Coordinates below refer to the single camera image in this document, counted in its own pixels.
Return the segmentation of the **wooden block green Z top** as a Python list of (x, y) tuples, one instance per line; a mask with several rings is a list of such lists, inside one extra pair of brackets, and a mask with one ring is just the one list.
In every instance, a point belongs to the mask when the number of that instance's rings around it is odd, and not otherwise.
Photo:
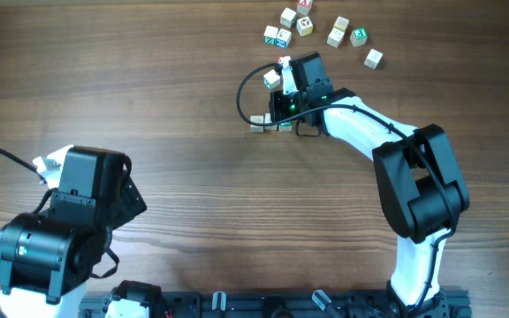
[(277, 126), (277, 130), (279, 132), (290, 132), (292, 130), (292, 122), (291, 121), (287, 121), (287, 122), (279, 124)]

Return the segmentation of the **wooden block number 4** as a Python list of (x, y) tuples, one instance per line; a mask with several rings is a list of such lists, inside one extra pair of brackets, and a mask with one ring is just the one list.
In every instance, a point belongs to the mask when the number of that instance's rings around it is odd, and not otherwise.
[(276, 131), (277, 130), (277, 125), (270, 125), (270, 123), (272, 123), (272, 118), (271, 118), (271, 114), (270, 113), (266, 113), (264, 115), (264, 130), (265, 131)]

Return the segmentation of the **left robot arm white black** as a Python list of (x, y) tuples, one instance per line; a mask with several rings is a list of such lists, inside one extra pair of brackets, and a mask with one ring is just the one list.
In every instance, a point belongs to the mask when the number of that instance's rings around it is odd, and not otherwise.
[(147, 208), (128, 155), (69, 145), (33, 160), (48, 191), (0, 230), (0, 307), (7, 317), (74, 317), (112, 233)]

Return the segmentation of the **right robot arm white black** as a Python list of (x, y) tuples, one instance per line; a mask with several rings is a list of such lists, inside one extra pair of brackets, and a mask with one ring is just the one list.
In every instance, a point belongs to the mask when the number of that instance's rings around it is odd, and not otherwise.
[(272, 68), (281, 85), (270, 95), (274, 124), (305, 122), (372, 161), (384, 217), (398, 236), (389, 290), (400, 315), (434, 309), (442, 298), (438, 271), (444, 245), (469, 207), (444, 130), (401, 124), (367, 106), (353, 91), (334, 89), (317, 52), (280, 57)]

